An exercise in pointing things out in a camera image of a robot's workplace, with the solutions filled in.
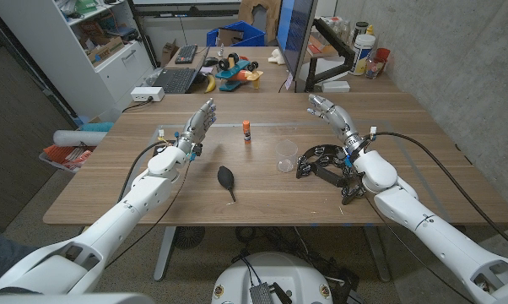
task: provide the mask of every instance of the keyboard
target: keyboard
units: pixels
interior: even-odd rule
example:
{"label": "keyboard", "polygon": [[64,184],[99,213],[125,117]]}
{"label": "keyboard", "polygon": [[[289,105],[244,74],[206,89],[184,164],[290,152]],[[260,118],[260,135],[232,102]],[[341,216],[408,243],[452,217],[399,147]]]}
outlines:
{"label": "keyboard", "polygon": [[176,63],[192,63],[194,56],[196,55],[197,46],[196,45],[186,45],[183,46],[179,50],[179,54],[177,54]]}
{"label": "keyboard", "polygon": [[154,87],[162,87],[166,94],[185,94],[194,79],[193,68],[165,68],[154,81]]}

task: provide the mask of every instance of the wooden table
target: wooden table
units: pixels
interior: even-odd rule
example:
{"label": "wooden table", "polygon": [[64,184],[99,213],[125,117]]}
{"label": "wooden table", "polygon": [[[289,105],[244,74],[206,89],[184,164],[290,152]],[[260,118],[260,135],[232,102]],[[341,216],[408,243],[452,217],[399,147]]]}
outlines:
{"label": "wooden table", "polygon": [[[496,223],[508,225],[508,205],[470,165],[462,152],[409,94],[322,94],[346,109],[361,134],[370,126],[407,134],[426,145]],[[44,216],[47,224],[89,225],[116,201],[132,161],[166,125],[172,138],[187,118],[212,95],[167,95],[122,115],[87,163]],[[341,205],[340,190],[316,176],[296,179],[275,165],[275,145],[286,138],[299,154],[317,144],[339,144],[328,125],[309,115],[307,94],[214,95],[218,121],[203,141],[203,154],[192,162],[162,225],[380,225],[364,199]],[[243,120],[250,120],[252,144],[243,142]],[[400,177],[416,189],[427,207],[453,224],[482,225],[484,220],[419,148],[400,139],[379,137],[371,146],[391,162]],[[141,165],[143,169],[148,157]],[[235,175],[235,196],[217,181],[227,166]],[[162,205],[140,224],[153,224]]]}
{"label": "wooden table", "polygon": [[[251,61],[257,61],[260,65],[258,68],[260,71],[263,71],[264,74],[260,80],[260,89],[256,90],[252,86],[252,84],[243,84],[241,87],[237,88],[234,92],[223,92],[219,90],[220,80],[217,79],[217,88],[211,92],[211,95],[214,94],[234,94],[234,93],[277,93],[280,89],[280,86],[283,82],[288,78],[288,69],[286,65],[278,65],[276,63],[270,63],[268,58],[271,57],[271,52],[277,48],[276,46],[227,46],[224,48],[224,54],[228,56],[231,52],[235,52],[240,56],[246,56]],[[203,54],[205,50],[199,46],[197,52],[200,52],[194,57],[194,60],[190,64],[175,64],[176,56],[179,52],[177,52],[173,58],[171,58],[170,63],[166,65],[167,68],[196,68],[200,61],[203,60]],[[207,57],[216,57],[217,51],[220,50],[220,47],[210,47]],[[216,73],[216,66],[213,68],[213,73]],[[340,80],[348,81],[351,90],[350,92],[355,93],[375,93],[375,92],[400,92],[395,84],[387,77],[386,74],[380,75],[375,80],[367,79],[364,76],[353,76],[346,75],[342,77]],[[207,88],[207,83],[202,84],[193,84],[191,87],[191,91],[194,94],[199,94],[205,92]],[[281,90],[282,93],[294,93],[294,86],[292,85],[289,90],[286,90],[285,87]]]}

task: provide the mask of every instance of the white robotic arm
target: white robotic arm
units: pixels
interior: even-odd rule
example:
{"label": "white robotic arm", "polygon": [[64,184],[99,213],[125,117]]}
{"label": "white robotic arm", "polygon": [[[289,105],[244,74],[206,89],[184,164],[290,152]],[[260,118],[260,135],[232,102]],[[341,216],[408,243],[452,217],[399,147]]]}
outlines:
{"label": "white robotic arm", "polygon": [[0,279],[0,290],[29,290],[42,294],[82,294],[98,283],[111,255],[136,224],[170,196],[194,148],[216,120],[213,99],[188,120],[174,146],[153,157],[137,176],[131,191],[83,234],[38,249]]}
{"label": "white robotic arm", "polygon": [[308,112],[328,122],[358,173],[365,190],[374,193],[376,207],[389,219],[413,232],[464,284],[477,303],[508,303],[508,258],[493,254],[419,201],[417,193],[396,169],[358,135],[349,114],[317,95]]}

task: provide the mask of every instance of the person's leg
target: person's leg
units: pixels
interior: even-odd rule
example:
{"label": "person's leg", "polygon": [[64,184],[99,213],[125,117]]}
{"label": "person's leg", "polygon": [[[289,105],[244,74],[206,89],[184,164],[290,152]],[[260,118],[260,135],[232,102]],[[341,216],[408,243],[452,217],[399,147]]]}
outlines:
{"label": "person's leg", "polygon": [[0,277],[36,249],[38,247],[20,245],[0,235]]}

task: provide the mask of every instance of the laptop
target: laptop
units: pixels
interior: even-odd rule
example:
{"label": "laptop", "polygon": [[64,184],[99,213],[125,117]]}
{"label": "laptop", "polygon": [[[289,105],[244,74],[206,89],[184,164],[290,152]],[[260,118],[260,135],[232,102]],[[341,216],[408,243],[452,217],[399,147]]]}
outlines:
{"label": "laptop", "polygon": [[185,94],[202,68],[207,57],[209,47],[203,54],[196,68],[164,68],[159,77],[154,81],[154,87],[162,87],[166,94]]}

